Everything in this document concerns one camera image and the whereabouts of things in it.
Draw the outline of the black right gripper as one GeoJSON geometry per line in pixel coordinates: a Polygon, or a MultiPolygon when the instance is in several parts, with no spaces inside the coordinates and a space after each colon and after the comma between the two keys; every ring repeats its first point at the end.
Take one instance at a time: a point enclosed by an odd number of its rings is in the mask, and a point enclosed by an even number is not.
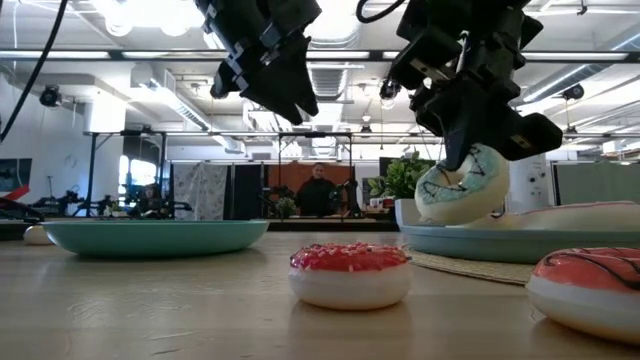
{"type": "MultiPolygon", "coordinates": [[[[526,64],[522,50],[543,29],[527,15],[531,0],[409,0],[396,35],[408,44],[394,58],[389,78],[414,93],[416,122],[444,140],[446,170],[458,170],[473,140],[468,130],[482,105],[479,88],[508,103],[520,95],[513,73],[526,64]]],[[[489,117],[482,143],[509,161],[558,149],[563,131],[540,113],[500,109],[489,117]]]]}

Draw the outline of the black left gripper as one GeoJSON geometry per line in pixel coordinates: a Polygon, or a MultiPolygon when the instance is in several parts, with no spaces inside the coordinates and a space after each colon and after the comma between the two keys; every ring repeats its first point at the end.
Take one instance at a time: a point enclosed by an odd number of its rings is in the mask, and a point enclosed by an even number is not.
{"type": "Polygon", "coordinates": [[[304,31],[321,14],[316,0],[194,0],[202,29],[215,34],[228,56],[220,64],[211,95],[240,95],[292,125],[317,114],[307,68],[310,39],[304,31]]]}

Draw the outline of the large blue iced donut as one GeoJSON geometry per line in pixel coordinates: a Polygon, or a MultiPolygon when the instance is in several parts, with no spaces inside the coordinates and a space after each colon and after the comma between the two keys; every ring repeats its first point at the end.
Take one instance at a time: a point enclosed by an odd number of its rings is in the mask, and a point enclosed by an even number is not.
{"type": "Polygon", "coordinates": [[[496,150],[472,145],[457,170],[441,161],[415,186],[420,221],[445,226],[476,221],[500,207],[509,190],[509,166],[496,150]]]}

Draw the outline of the pale blue round plate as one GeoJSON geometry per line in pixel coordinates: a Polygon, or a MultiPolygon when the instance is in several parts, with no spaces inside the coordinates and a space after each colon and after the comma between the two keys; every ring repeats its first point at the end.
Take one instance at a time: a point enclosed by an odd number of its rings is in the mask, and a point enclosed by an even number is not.
{"type": "Polygon", "coordinates": [[[444,257],[535,264],[566,248],[640,247],[640,230],[481,230],[434,226],[402,226],[409,247],[444,257]]]}

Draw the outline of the small pink chocolate-drizzled donut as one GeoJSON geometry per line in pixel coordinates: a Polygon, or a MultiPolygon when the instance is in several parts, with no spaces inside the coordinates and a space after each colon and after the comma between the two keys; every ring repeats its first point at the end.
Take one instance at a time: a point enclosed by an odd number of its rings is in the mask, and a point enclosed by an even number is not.
{"type": "Polygon", "coordinates": [[[526,285],[546,318],[600,338],[640,345],[640,248],[572,248],[544,256],[526,285]]]}

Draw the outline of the small red sprinkled donut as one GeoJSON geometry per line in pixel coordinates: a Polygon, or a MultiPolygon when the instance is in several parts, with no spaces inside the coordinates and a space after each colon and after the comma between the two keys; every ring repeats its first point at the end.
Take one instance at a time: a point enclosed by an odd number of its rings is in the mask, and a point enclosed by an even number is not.
{"type": "Polygon", "coordinates": [[[402,301],[412,282],[410,257],[397,246],[313,244],[289,258],[299,300],[335,310],[373,310],[402,301]]]}

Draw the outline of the orange partition panel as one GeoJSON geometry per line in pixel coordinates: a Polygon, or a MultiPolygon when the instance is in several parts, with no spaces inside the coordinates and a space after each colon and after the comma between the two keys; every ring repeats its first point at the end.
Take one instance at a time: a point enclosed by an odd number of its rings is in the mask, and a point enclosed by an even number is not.
{"type": "MultiPolygon", "coordinates": [[[[269,167],[268,186],[269,187],[286,187],[293,193],[295,200],[296,194],[302,184],[311,177],[314,164],[291,162],[283,165],[274,165],[269,167]]],[[[325,168],[325,177],[331,180],[335,185],[335,189],[330,195],[332,205],[337,215],[342,213],[345,207],[346,195],[337,194],[338,186],[345,183],[350,178],[350,168],[348,166],[340,166],[336,164],[322,163],[325,168]]]]}

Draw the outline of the green plant in white pot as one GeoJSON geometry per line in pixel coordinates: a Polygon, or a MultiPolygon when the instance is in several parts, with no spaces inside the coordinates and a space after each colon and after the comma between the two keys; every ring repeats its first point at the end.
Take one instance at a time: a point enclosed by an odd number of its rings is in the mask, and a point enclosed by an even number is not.
{"type": "Polygon", "coordinates": [[[435,164],[434,160],[421,158],[418,152],[391,159],[384,175],[369,180],[370,198],[392,200],[393,213],[399,226],[418,224],[421,215],[414,199],[416,185],[435,164]]]}

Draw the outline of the black curtain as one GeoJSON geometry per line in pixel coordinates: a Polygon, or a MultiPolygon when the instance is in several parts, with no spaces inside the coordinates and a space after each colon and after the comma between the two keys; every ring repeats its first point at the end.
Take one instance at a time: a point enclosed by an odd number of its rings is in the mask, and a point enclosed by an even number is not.
{"type": "Polygon", "coordinates": [[[225,220],[251,220],[262,217],[264,179],[260,165],[229,165],[224,198],[225,220]]]}

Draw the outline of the small potted green plant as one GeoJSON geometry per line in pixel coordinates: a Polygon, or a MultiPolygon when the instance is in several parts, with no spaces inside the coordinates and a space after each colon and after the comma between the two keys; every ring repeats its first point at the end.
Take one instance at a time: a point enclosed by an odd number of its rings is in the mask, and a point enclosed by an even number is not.
{"type": "Polygon", "coordinates": [[[281,197],[275,204],[275,209],[280,219],[287,219],[296,214],[296,203],[293,198],[281,197]]]}

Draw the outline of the teal round plate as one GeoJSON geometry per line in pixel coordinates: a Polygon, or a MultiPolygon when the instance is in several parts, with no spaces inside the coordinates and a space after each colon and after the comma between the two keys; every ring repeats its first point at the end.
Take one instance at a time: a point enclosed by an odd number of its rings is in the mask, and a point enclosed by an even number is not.
{"type": "Polygon", "coordinates": [[[177,258],[240,251],[267,231],[265,220],[89,220],[45,222],[51,241],[98,258],[177,258]]]}

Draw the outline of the silver ventilation duct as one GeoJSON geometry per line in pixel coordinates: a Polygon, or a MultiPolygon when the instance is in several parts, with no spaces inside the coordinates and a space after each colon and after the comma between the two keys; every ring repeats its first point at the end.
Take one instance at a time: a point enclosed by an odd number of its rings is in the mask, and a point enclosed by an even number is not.
{"type": "MultiPolygon", "coordinates": [[[[358,44],[360,22],[354,17],[318,18],[305,31],[311,37],[310,50],[347,50],[358,44]]],[[[309,62],[311,84],[318,100],[336,100],[342,96],[349,79],[346,62],[309,62]]]]}

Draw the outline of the black metal rig frame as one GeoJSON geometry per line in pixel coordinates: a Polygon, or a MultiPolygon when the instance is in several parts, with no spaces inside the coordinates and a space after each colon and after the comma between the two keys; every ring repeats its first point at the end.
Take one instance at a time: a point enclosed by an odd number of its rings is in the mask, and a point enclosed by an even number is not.
{"type": "Polygon", "coordinates": [[[91,209],[93,208],[93,204],[94,204],[94,202],[92,201],[92,195],[93,195],[94,172],[95,172],[95,164],[96,164],[96,151],[100,146],[102,146],[107,140],[109,140],[113,136],[135,137],[135,138],[138,138],[139,140],[141,140],[143,137],[150,137],[150,136],[161,137],[159,170],[156,175],[156,183],[158,184],[159,189],[162,189],[164,168],[165,168],[165,162],[166,162],[167,140],[168,140],[167,131],[154,131],[149,127],[145,127],[142,130],[122,130],[118,132],[91,131],[91,132],[84,132],[84,135],[91,137],[87,192],[86,192],[86,197],[84,198],[83,205],[79,207],[80,210],[85,211],[85,215],[84,215],[85,218],[92,217],[91,209]]]}
{"type": "MultiPolygon", "coordinates": [[[[333,133],[321,131],[309,132],[288,132],[279,133],[277,150],[278,165],[283,165],[282,154],[284,150],[295,150],[295,146],[299,144],[299,140],[308,139],[311,144],[311,157],[305,158],[299,155],[286,155],[285,160],[288,163],[306,163],[314,164],[317,162],[326,164],[336,164],[340,166],[348,166],[350,168],[350,178],[343,184],[338,186],[337,194],[344,193],[346,195],[345,207],[342,213],[336,216],[344,216],[345,214],[353,215],[359,212],[355,190],[357,182],[354,176],[354,166],[352,163],[352,136],[350,133],[333,133]]],[[[293,193],[287,189],[287,193],[280,193],[279,197],[293,198],[293,193]]]]}

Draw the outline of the black overhead frame bar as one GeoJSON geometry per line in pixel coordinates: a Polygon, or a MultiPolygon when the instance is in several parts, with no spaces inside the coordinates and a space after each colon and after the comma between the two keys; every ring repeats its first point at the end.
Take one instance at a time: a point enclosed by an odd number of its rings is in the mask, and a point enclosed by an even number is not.
{"type": "MultiPolygon", "coordinates": [[[[36,61],[42,51],[38,49],[0,49],[2,61],[36,61]]],[[[312,62],[391,62],[398,51],[390,50],[311,50],[306,58],[312,62]]],[[[528,63],[560,64],[635,64],[640,63],[640,51],[525,51],[528,63]]],[[[208,62],[222,61],[223,50],[117,50],[117,49],[58,49],[51,50],[51,61],[147,61],[147,62],[208,62]]]]}

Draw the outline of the framed wall picture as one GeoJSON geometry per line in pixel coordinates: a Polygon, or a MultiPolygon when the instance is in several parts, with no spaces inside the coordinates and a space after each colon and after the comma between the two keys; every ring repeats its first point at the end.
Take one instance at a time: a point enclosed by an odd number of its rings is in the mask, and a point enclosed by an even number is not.
{"type": "Polygon", "coordinates": [[[31,167],[30,158],[0,159],[0,193],[12,192],[28,185],[31,167]]]}

